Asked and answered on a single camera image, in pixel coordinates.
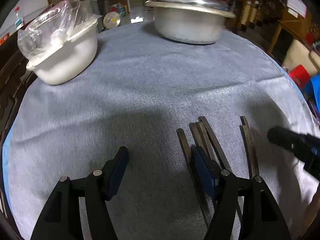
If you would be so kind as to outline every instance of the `floor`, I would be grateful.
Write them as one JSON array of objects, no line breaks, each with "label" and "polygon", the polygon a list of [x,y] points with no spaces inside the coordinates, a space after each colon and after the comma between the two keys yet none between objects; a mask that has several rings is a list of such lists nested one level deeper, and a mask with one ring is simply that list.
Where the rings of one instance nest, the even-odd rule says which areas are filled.
[{"label": "floor", "polygon": [[153,9],[151,7],[145,7],[141,4],[132,5],[131,12],[121,17],[120,25],[134,24],[143,21],[153,20]]}]

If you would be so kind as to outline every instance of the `white paper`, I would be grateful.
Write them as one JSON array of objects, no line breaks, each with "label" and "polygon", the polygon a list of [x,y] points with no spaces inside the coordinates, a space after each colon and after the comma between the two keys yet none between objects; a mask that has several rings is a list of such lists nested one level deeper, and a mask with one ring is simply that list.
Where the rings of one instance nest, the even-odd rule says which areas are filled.
[{"label": "white paper", "polygon": [[296,13],[294,10],[291,10],[288,8],[288,13],[292,14],[294,17],[298,18],[298,13]]},{"label": "white paper", "polygon": [[287,0],[287,7],[291,8],[302,17],[306,17],[307,7],[301,0]]}]

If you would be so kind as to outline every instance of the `wooden table leg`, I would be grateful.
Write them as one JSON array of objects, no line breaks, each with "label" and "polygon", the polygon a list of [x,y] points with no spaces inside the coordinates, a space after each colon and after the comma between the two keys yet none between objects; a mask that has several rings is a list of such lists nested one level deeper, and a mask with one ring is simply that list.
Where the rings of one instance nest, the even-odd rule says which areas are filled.
[{"label": "wooden table leg", "polygon": [[278,26],[276,28],[276,31],[275,31],[275,34],[273,34],[273,37],[272,37],[272,41],[271,41],[271,44],[269,46],[269,49],[267,51],[267,54],[271,56],[271,52],[273,50],[273,47],[275,46],[277,40],[278,40],[278,37],[280,35],[280,32],[281,32],[281,29],[282,29],[282,26],[280,23],[278,23]]}]

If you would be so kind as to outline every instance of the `plastic bag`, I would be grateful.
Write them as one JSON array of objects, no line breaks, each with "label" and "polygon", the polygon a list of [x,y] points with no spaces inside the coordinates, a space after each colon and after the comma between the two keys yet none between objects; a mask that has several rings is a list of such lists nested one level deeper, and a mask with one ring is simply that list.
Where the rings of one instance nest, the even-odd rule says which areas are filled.
[{"label": "plastic bag", "polygon": [[30,61],[42,61],[100,16],[81,0],[64,0],[18,31],[18,47]]}]

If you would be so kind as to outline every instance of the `aluminum pot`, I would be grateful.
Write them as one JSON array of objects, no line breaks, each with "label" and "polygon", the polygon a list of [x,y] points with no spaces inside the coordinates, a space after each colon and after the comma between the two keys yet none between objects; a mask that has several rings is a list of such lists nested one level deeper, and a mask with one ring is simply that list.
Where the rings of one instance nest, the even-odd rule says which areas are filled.
[{"label": "aluminum pot", "polygon": [[171,40],[191,44],[216,42],[226,18],[236,17],[219,0],[149,0],[158,32]]}]

